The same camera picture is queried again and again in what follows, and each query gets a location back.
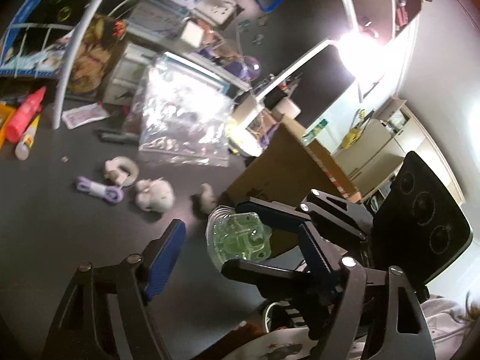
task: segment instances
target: bright lamp light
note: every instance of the bright lamp light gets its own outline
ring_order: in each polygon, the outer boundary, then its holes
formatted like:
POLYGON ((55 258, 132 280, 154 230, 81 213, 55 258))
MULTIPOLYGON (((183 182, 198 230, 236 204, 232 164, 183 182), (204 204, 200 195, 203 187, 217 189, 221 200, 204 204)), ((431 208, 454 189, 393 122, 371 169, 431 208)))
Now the bright lamp light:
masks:
POLYGON ((345 68, 362 83, 378 82, 386 69, 385 49, 369 35, 350 32, 333 42, 345 68))

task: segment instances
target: red bottle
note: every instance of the red bottle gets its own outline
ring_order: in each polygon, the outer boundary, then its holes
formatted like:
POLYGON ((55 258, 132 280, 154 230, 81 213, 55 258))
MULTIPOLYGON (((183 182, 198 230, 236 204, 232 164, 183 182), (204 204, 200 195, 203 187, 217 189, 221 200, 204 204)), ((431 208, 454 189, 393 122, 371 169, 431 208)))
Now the red bottle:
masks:
POLYGON ((22 105, 20 105, 20 108, 17 109, 17 112, 15 112, 15 115, 12 116, 5 126, 5 137, 9 142, 17 143, 20 140, 33 115, 40 111, 40 103, 46 90, 47 87, 42 86, 36 92, 28 95, 22 105))

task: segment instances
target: cardboard box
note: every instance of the cardboard box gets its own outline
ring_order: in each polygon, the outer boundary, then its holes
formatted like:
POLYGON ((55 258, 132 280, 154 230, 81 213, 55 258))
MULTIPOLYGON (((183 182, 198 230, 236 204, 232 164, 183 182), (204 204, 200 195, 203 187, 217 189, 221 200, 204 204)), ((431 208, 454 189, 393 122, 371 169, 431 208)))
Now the cardboard box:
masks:
MULTIPOLYGON (((338 197, 357 193, 356 187, 316 139, 304 147, 300 141, 305 128, 284 116, 269 146, 229 186, 227 195, 235 202, 253 196, 268 202, 298 206, 312 188, 338 197), (337 181, 337 188, 322 168, 337 181)), ((272 257, 297 245, 293 233, 275 230, 270 239, 272 257)))

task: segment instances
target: stationery item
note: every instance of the stationery item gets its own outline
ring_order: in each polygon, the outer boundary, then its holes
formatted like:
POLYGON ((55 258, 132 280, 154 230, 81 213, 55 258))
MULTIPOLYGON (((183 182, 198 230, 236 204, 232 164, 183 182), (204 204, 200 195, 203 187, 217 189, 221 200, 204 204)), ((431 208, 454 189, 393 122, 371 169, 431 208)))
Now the stationery item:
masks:
POLYGON ((20 141, 17 144, 17 147, 15 148, 15 156, 21 161, 25 161, 30 154, 39 120, 40 115, 37 115, 37 117, 33 119, 33 122, 30 124, 30 126, 28 126, 25 133, 23 133, 20 141))
POLYGON ((105 161, 103 176, 122 188, 135 183, 139 173, 138 165, 133 160, 119 156, 105 161))
POLYGON ((61 114, 61 118, 69 130, 90 122, 106 119, 109 116, 110 114, 99 103, 69 109, 61 114))

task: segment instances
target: clear plastic bag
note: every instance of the clear plastic bag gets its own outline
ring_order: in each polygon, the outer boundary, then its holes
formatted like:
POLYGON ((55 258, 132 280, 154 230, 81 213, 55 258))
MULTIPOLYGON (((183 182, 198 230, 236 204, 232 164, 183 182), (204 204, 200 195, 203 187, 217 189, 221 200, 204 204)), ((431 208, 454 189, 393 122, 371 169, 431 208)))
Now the clear plastic bag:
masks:
POLYGON ((130 112, 125 118, 122 126, 122 130, 124 132, 140 135, 143 106, 145 105, 145 94, 148 76, 150 75, 150 69, 152 69, 152 67, 147 67, 145 69, 142 78, 138 82, 137 91, 135 92, 135 96, 131 102, 130 112))
MULTIPOLYGON (((228 166, 228 85, 194 64, 165 53, 148 69, 139 152, 146 161, 228 166)), ((140 93, 135 96, 141 101, 140 93)))

